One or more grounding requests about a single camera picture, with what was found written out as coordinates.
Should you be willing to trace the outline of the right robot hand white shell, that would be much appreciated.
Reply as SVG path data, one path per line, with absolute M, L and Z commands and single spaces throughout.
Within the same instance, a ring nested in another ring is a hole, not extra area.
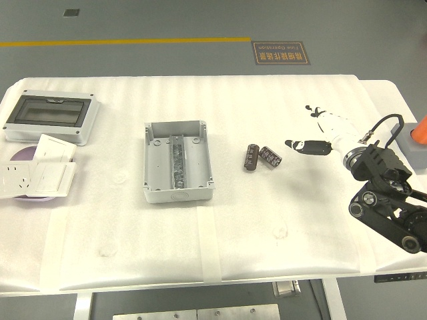
M 304 155 L 328 155 L 332 151 L 337 151 L 344 160 L 347 154 L 366 148 L 358 141 L 359 133 L 348 119 L 319 107 L 306 105 L 306 110 L 316 119 L 318 127 L 324 134 L 324 140 L 286 140 L 285 145 L 290 149 Z

